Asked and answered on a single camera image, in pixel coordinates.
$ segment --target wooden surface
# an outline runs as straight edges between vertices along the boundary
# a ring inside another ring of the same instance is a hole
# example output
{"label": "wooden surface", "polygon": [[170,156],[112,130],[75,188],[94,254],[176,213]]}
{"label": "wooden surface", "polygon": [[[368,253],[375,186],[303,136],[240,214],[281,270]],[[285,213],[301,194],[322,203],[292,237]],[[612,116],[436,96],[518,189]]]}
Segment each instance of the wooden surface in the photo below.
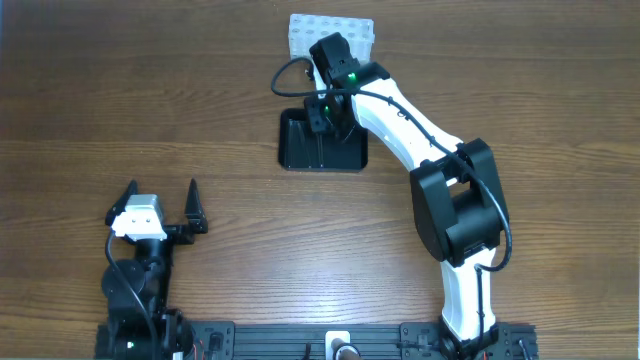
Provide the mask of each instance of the wooden surface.
{"label": "wooden surface", "polygon": [[103,218],[132,178],[172,221],[199,181],[210,233],[177,249],[170,299],[192,319],[436,320],[440,267],[390,151],[372,139],[359,174],[276,161],[302,101],[269,81],[289,15],[313,13],[374,19],[372,57],[413,104],[492,146],[515,236],[499,320],[537,325],[543,358],[635,358],[639,4],[6,0],[0,356],[93,355]]}

